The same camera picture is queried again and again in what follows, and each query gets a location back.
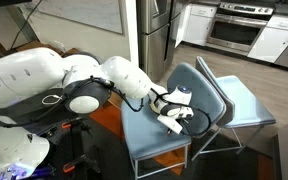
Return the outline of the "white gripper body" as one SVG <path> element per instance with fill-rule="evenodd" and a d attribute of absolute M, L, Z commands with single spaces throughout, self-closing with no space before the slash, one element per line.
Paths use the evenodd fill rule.
<path fill-rule="evenodd" d="M 191 118 L 194 113 L 187 102 L 163 102 L 158 100 L 155 103 L 158 117 L 157 120 L 168 128 L 168 132 L 179 134 L 183 127 L 180 119 Z"/>

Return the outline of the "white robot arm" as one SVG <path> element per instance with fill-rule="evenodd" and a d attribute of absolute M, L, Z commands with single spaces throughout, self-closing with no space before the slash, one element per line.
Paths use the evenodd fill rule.
<path fill-rule="evenodd" d="M 127 98 L 148 97 L 157 120 L 175 133 L 182 130 L 179 120 L 193 115 L 190 91 L 179 85 L 169 92 L 120 56 L 99 62 L 84 54 L 63 58 L 52 49 L 39 47 L 0 58 L 0 109 L 52 88 L 62 90 L 61 102 L 77 114 L 96 111 L 113 90 Z M 47 139 L 0 115 L 0 172 L 9 169 L 17 173 L 17 180 L 27 178 L 49 151 Z"/>

